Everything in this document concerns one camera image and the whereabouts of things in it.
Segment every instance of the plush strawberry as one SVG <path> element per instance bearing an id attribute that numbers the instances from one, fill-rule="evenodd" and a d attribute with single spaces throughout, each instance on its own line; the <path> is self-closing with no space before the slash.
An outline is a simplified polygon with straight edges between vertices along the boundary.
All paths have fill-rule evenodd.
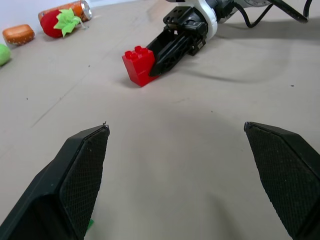
<path id="1" fill-rule="evenodd" d="M 56 39 L 71 33 L 79 23 L 85 28 L 81 18 L 75 16 L 71 8 L 48 12 L 40 21 L 44 33 Z"/>

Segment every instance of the textured gripper pad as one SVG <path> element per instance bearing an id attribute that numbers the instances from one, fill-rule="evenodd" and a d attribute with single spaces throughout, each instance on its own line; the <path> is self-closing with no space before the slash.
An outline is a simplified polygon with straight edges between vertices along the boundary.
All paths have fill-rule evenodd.
<path id="1" fill-rule="evenodd" d="M 108 133 L 100 131 L 83 143 L 60 189 L 60 200 L 75 234 L 83 240 L 100 189 Z"/>
<path id="2" fill-rule="evenodd" d="M 255 124 L 246 123 L 244 130 L 265 192 L 287 232 L 296 239 L 319 206 L 320 181 L 282 138 L 282 134 L 288 131 L 274 127 L 268 131 L 268 127 L 271 126 L 263 125 L 261 129 Z M 281 132 L 277 133 L 275 129 L 281 129 Z M 288 133 L 301 138 L 295 133 Z"/>

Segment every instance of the robotic arm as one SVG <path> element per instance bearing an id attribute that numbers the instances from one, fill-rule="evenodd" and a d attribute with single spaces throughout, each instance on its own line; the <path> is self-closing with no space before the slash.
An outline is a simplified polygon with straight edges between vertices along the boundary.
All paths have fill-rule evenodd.
<path id="1" fill-rule="evenodd" d="M 312 2 L 312 0 L 306 1 L 302 15 L 282 0 L 167 1 L 178 3 L 178 6 L 163 18 L 165 24 L 163 32 L 146 47 L 153 53 L 153 58 L 151 57 L 153 62 L 151 64 L 145 62 L 144 56 L 139 51 L 127 51 L 122 56 L 130 79 L 141 87 L 170 71 L 184 55 L 194 56 L 206 44 L 206 41 L 216 34 L 218 23 L 224 23 L 238 10 L 249 28 L 255 27 L 273 5 L 300 23 L 307 23 Z M 245 8 L 264 6 L 267 8 L 261 16 L 254 23 L 250 23 Z"/>

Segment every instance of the white robot part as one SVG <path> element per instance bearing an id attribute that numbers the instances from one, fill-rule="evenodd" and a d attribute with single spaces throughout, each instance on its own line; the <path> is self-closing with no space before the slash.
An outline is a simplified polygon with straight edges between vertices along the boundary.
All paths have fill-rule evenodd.
<path id="1" fill-rule="evenodd" d="M 218 23 L 215 11 L 207 4 L 206 0 L 185 0 L 179 2 L 179 6 L 188 6 L 196 8 L 208 23 L 208 33 L 206 39 L 211 39 L 217 32 Z"/>

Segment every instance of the orange can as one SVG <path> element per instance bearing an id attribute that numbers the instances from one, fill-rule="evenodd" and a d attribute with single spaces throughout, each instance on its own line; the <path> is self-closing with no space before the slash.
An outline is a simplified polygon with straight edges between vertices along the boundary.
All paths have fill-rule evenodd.
<path id="1" fill-rule="evenodd" d="M 45 11 L 42 11 L 38 14 L 39 22 L 43 16 L 51 11 L 60 10 L 60 9 L 69 9 L 71 8 L 74 12 L 74 15 L 81 18 L 82 22 L 89 21 L 92 18 L 92 12 L 89 7 L 89 4 L 85 0 L 74 1 L 65 5 L 57 6 Z"/>

